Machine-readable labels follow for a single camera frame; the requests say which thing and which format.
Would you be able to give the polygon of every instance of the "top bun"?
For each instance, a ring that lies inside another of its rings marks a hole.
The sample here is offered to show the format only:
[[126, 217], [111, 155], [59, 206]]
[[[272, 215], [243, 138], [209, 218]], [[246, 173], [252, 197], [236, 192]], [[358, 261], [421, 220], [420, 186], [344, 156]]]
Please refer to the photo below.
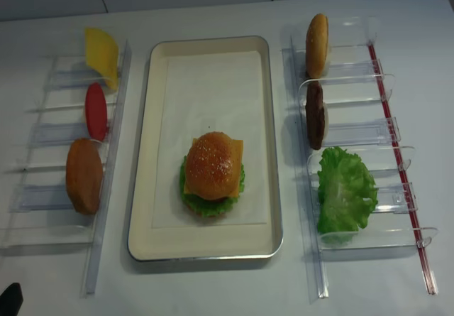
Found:
[[328, 18], [319, 13], [306, 34], [306, 71], [310, 78], [320, 78], [328, 53]]
[[233, 140], [217, 131], [192, 145], [184, 167], [187, 187], [205, 200], [227, 197], [237, 188], [240, 172], [241, 158]]

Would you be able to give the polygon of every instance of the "burger patty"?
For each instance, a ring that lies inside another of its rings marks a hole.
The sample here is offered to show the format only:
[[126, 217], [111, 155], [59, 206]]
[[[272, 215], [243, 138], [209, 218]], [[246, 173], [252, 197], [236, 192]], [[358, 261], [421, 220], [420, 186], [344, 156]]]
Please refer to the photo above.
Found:
[[319, 82], [310, 82], [306, 92], [306, 125], [309, 145], [312, 149], [321, 148], [325, 132], [325, 109], [323, 89]]

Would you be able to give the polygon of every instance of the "red tomato slice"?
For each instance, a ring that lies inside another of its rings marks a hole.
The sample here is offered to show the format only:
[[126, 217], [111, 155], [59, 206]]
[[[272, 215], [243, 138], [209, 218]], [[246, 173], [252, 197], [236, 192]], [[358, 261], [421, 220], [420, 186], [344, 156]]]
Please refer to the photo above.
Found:
[[91, 138], [103, 141], [107, 134], [107, 104], [99, 83], [88, 87], [85, 96], [85, 121]]

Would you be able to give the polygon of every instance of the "table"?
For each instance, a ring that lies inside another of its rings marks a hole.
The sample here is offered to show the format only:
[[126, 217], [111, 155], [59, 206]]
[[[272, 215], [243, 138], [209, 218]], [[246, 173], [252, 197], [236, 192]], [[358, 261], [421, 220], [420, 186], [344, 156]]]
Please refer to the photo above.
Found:
[[[376, 16], [382, 28], [376, 43], [385, 72], [397, 78], [390, 102], [401, 145], [417, 154], [409, 171], [419, 204], [419, 221], [440, 234], [428, 256], [440, 293], [428, 296], [418, 256], [377, 261], [328, 263], [330, 298], [314, 300], [306, 270], [297, 207], [294, 168], [286, 154], [294, 135], [286, 124], [287, 94], [282, 49], [292, 25], [315, 13]], [[16, 36], [54, 28], [117, 28], [133, 51], [123, 126], [96, 295], [80, 299], [86, 254], [83, 249], [6, 251], [0, 258], [0, 290], [19, 281], [25, 301], [20, 315], [449, 315], [454, 308], [451, 268], [451, 168], [454, 120], [454, 15], [448, 0], [295, 0], [260, 4], [112, 13], [0, 23], [0, 50]], [[139, 116], [150, 51], [165, 40], [259, 35], [270, 45], [284, 244], [262, 268], [210, 263], [178, 270], [135, 262], [126, 238], [135, 171]], [[8, 52], [0, 53], [6, 64]], [[18, 74], [1, 72], [5, 78]]]

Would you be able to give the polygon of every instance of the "yellow cheese slice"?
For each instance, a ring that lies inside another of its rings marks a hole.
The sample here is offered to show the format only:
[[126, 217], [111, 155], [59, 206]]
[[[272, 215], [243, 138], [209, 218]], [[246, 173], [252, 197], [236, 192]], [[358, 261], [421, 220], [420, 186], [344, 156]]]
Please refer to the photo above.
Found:
[[[196, 143], [197, 138], [192, 139], [192, 145]], [[233, 140], [233, 146], [236, 148], [236, 151], [239, 152], [240, 154], [240, 159], [243, 160], [243, 140]], [[186, 182], [184, 183], [184, 188], [183, 188], [183, 193], [184, 194], [191, 194], [191, 191], [187, 187]], [[228, 197], [239, 197], [240, 196], [240, 182], [238, 181], [238, 186], [236, 186], [236, 189], [228, 195]]]
[[107, 86], [118, 90], [118, 45], [98, 28], [85, 28], [85, 63], [104, 77]]

